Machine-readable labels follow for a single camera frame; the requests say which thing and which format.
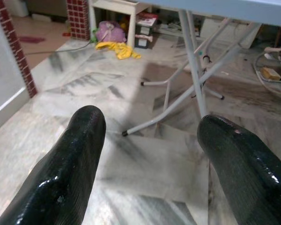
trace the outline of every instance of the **white metal frame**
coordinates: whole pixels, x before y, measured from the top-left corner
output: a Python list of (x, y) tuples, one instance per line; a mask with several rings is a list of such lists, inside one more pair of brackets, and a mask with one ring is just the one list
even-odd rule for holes
[[(168, 114), (170, 114), (184, 99), (186, 99), (188, 96), (190, 96), (193, 91), (195, 91), (197, 102), (199, 105), (200, 115), (201, 117), (204, 117), (207, 115), (207, 110), (205, 106), (205, 101), (202, 95), (201, 85), (210, 77), (212, 74), (217, 71), (225, 62), (230, 60), (233, 56), (237, 54), (241, 46), (239, 43), (247, 36), (249, 35), (255, 28), (259, 26), (258, 23), (250, 23), (247, 28), (242, 32), (242, 34), (235, 39), (235, 41), (230, 44), (227, 49), (218, 57), (218, 59), (211, 63), (208, 57), (204, 57), (208, 54), (208, 48), (214, 42), (216, 37), (220, 35), (220, 33), (224, 30), (224, 28), (229, 24), (230, 19), (226, 18), (222, 21), (219, 29), (208, 39), (206, 39), (203, 43), (200, 44), (199, 47), (195, 49), (196, 41), (194, 36), (194, 23), (193, 23), (193, 17), (191, 12), (187, 13), (185, 10), (179, 10), (179, 17), (181, 22), (181, 27), (184, 35), (185, 40), (185, 46), (186, 46), (186, 52), (187, 52), (187, 58), (183, 65), (178, 68), (175, 73), (169, 77), (165, 81), (161, 82), (142, 82), (142, 86), (155, 86), (155, 85), (167, 85), (166, 95), (165, 95), (165, 101), (163, 106), (163, 112), (153, 118), (150, 121), (147, 121), (145, 123), (142, 123), (136, 127), (133, 127), (131, 129), (128, 129), (122, 133), (123, 136), (127, 136), (129, 134), (132, 134), (136, 131), (139, 131), (143, 128), (146, 128), (148, 126), (151, 126), (159, 121), (161, 121), (163, 118), (165, 118)], [(201, 53), (202, 59), (198, 60), (198, 54)], [(170, 86), (171, 82), (184, 70), (184, 68), (188, 65), (188, 63), (191, 66), (191, 73), (192, 73), (192, 79), (193, 79), (193, 85), (187, 89), (176, 101), (174, 101), (170, 106), (168, 106), (169, 103), (169, 95), (170, 95)], [(202, 68), (208, 68), (208, 70), (199, 78), (199, 75), (202, 71)], [(222, 97), (222, 95), (216, 93), (215, 91), (212, 91), (205, 87), (205, 90), (209, 91), (211, 94)]]

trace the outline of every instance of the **cable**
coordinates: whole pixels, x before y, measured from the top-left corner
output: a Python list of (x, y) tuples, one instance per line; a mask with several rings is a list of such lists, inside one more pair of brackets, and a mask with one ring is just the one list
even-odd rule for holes
[(80, 47), (80, 48), (67, 49), (67, 50), (59, 50), (59, 51), (48, 51), (48, 52), (30, 52), (30, 53), (26, 53), (25, 55), (47, 54), (47, 53), (64, 53), (64, 52), (77, 51), (77, 50), (80, 50), (80, 49), (82, 49), (82, 48), (85, 48), (85, 47), (89, 46), (90, 44), (91, 44), (91, 42), (88, 42), (87, 45), (82, 46), (82, 47)]
[(259, 70), (257, 69), (257, 61), (262, 57), (264, 55), (264, 52), (262, 52), (261, 54), (259, 54), (258, 56), (257, 56), (257, 58), (255, 59), (255, 61), (253, 62), (253, 68), (254, 68), (254, 70), (255, 70), (255, 74), (256, 74), (256, 76), (257, 76), (257, 78), (259, 79), (259, 81), (260, 81), (260, 83), (265, 87), (265, 89), (267, 89), (268, 91), (270, 91), (270, 92), (272, 92), (273, 94), (275, 94), (276, 96), (278, 96), (278, 97), (281, 97), (281, 92), (279, 92), (279, 91), (276, 91), (276, 90), (274, 90), (274, 89), (272, 89), (272, 88), (269, 88), (269, 87), (267, 87), (266, 86), (266, 84), (264, 83), (264, 81), (263, 81), (263, 79), (262, 79), (262, 75), (260, 74), (260, 72), (259, 72)]

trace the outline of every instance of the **rubber foot cap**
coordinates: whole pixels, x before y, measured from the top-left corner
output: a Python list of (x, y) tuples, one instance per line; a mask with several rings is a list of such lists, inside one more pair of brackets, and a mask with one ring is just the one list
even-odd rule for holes
[(122, 132), (122, 135), (123, 135), (124, 137), (126, 137), (126, 136), (128, 135), (127, 131), (123, 131), (123, 132)]

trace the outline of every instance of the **red brick wall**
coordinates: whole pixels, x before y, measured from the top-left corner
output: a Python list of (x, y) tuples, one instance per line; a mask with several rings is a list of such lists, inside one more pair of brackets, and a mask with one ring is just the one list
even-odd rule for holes
[(30, 69), (28, 67), (18, 36), (15, 32), (11, 17), (5, 7), (3, 0), (0, 0), (0, 23), (7, 37), (10, 48), (15, 56), (16, 62), (18, 63), (19, 69), (27, 87), (27, 91), (32, 98), (37, 94), (37, 89), (33, 82)]
[(67, 0), (71, 37), (89, 40), (89, 5), (87, 0)]

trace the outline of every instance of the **small container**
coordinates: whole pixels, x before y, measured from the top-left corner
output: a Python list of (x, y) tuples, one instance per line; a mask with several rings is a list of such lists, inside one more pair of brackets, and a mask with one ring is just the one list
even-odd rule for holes
[[(158, 16), (153, 13), (140, 12), (136, 16), (136, 35), (152, 36), (153, 28), (156, 25)], [(134, 46), (137, 48), (147, 49), (149, 47), (147, 39), (135, 38)]]

